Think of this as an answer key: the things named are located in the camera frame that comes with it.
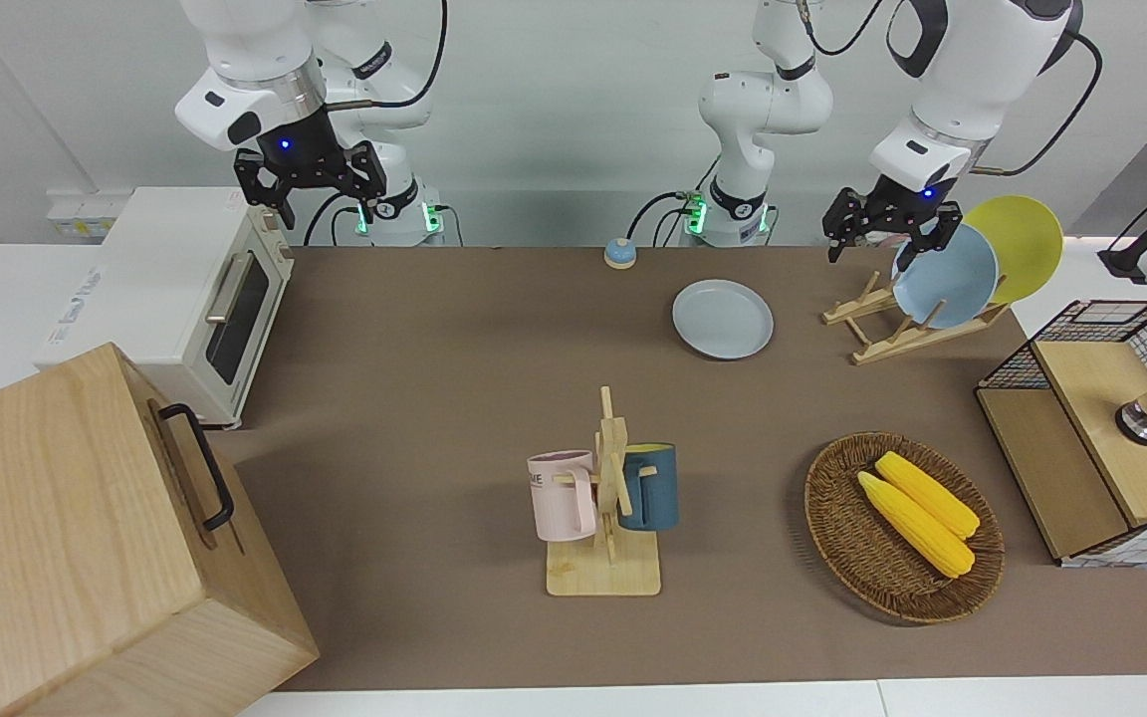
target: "brown tabletop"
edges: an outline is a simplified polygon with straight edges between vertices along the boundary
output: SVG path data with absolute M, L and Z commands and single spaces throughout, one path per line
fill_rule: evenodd
M 861 367 L 820 324 L 887 251 L 643 250 L 627 272 L 593 249 L 297 259 L 245 428 L 213 439 L 321 647 L 284 689 L 1147 673 L 1147 570 L 1054 567 L 973 396 L 1021 343 L 1014 319 Z M 704 278 L 764 296 L 767 349 L 719 363 L 682 344 L 670 303 Z M 632 441 L 678 446 L 657 598 L 543 586 L 524 459 L 591 449 L 601 384 Z M 933 445 L 986 496 L 1007 571 L 982 611 L 891 625 L 819 561 L 806 468 L 866 430 Z

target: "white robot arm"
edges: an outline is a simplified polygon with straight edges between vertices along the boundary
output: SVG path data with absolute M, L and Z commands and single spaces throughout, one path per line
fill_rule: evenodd
M 345 148 L 370 140 L 388 177 L 388 194 L 374 203 L 374 219 L 341 244 L 418 246 L 438 239 L 440 195 L 414 176 L 405 146 L 391 131 L 418 127 L 432 115 L 432 101 L 420 93 L 423 78 L 396 59 L 374 13 L 374 0 L 315 0 L 306 5 L 313 45 L 323 61 L 328 106 L 369 106 L 330 114 Z M 396 100 L 418 99 L 414 102 Z
M 1064 55 L 1083 18 L 1080 0 L 906 0 L 923 32 L 896 63 L 919 78 L 910 114 L 871 155 L 879 181 L 868 195 L 845 187 L 822 219 L 829 259 L 869 231 L 910 234 L 902 271 L 941 250 L 962 220 L 945 201 L 1000 131 L 1007 108 Z M 809 3 L 801 0 L 811 32 Z M 936 221 L 924 231 L 924 224 Z
M 401 146 L 368 135 L 426 123 L 431 80 L 420 89 L 395 60 L 373 2 L 181 0 L 210 68 L 177 118 L 217 149 L 258 142 L 263 155 L 237 149 L 233 169 L 245 198 L 278 209 L 288 227 L 291 189 L 335 187 L 358 201 L 373 233 L 367 242 L 418 244 L 440 231 L 428 189 Z M 260 170 L 276 178 L 272 186 L 259 181 Z
M 762 1 L 752 38 L 777 71 L 718 72 L 705 83 L 699 104 L 702 119 L 719 137 L 720 159 L 711 181 L 701 187 L 688 231 L 710 246 L 746 244 L 759 232 L 777 161 L 759 135 L 810 134 L 825 125 L 834 107 L 796 1 Z

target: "yellow plate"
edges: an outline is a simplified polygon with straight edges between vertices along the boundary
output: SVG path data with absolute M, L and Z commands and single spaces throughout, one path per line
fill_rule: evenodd
M 993 293 L 993 304 L 1025 298 L 1051 280 L 1060 266 L 1064 232 L 1055 213 L 1029 196 L 996 196 L 976 205 L 963 221 L 985 235 L 1006 276 Z

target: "mug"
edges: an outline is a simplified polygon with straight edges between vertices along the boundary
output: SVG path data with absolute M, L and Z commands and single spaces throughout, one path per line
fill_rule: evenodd
M 618 509 L 618 524 L 629 531 L 665 531 L 679 523 L 679 478 L 676 446 L 638 443 L 627 446 L 623 476 L 631 496 L 631 516 Z
M 595 535 L 594 466 L 590 450 L 560 450 L 529 459 L 529 496 L 539 539 L 560 541 Z

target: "electrical outlet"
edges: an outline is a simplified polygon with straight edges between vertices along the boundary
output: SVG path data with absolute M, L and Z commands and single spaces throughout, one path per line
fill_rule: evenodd
M 126 208 L 131 192 L 96 192 L 68 194 L 48 192 L 50 210 L 47 221 L 56 233 L 76 242 L 99 242 L 109 235 L 114 221 Z

